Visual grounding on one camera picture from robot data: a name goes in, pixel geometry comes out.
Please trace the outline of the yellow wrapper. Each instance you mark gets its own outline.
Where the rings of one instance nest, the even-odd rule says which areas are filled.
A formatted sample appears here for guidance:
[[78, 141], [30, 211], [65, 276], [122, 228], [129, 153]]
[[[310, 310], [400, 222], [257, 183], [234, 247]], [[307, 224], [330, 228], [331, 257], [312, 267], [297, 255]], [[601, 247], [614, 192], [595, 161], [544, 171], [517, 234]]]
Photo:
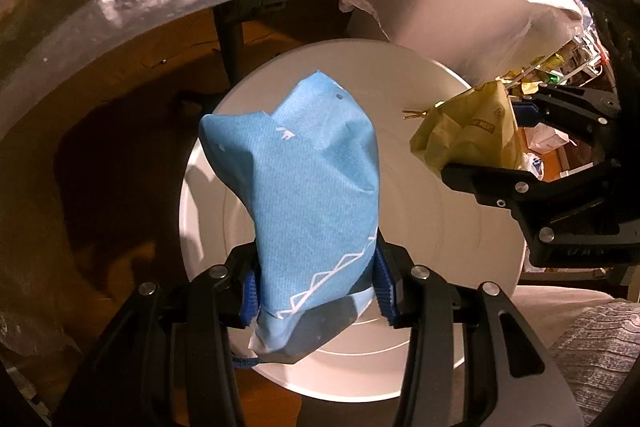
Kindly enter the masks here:
[[522, 170], [524, 152], [508, 92], [499, 80], [466, 90], [426, 112], [410, 152], [439, 174], [457, 164]]

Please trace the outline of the grey knitted cloth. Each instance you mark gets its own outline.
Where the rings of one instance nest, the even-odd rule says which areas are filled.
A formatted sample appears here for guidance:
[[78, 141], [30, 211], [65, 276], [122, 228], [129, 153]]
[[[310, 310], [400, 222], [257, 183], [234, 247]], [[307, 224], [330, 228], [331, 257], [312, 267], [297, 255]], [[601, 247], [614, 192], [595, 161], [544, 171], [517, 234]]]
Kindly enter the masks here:
[[623, 300], [590, 308], [550, 352], [589, 426], [611, 402], [639, 356], [639, 306]]

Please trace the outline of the white round trash bin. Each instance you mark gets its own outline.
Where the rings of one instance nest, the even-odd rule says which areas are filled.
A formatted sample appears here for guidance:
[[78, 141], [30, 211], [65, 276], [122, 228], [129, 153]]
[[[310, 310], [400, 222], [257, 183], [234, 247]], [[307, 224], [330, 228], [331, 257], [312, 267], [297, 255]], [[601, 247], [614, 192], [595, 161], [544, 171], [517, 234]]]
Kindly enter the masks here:
[[[449, 190], [409, 150], [418, 122], [408, 109], [427, 109], [463, 92], [455, 72], [401, 46], [362, 39], [325, 41], [285, 53], [242, 80], [219, 104], [223, 114], [271, 112], [299, 80], [324, 72], [344, 87], [375, 127], [381, 161], [380, 223], [386, 241], [414, 262], [466, 287], [497, 283], [514, 291], [525, 242], [504, 209]], [[320, 400], [372, 402], [399, 395], [409, 334], [393, 329], [376, 306], [293, 365], [262, 364], [260, 375]]]

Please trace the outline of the blue paper wrapper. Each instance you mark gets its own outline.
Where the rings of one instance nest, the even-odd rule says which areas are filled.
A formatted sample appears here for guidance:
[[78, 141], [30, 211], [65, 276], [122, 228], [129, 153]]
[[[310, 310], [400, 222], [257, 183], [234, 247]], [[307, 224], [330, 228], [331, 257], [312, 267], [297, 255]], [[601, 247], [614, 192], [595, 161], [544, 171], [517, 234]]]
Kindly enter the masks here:
[[370, 119], [332, 78], [300, 80], [267, 114], [209, 114], [200, 141], [254, 222], [259, 309], [250, 350], [293, 364], [352, 325], [374, 297], [380, 169]]

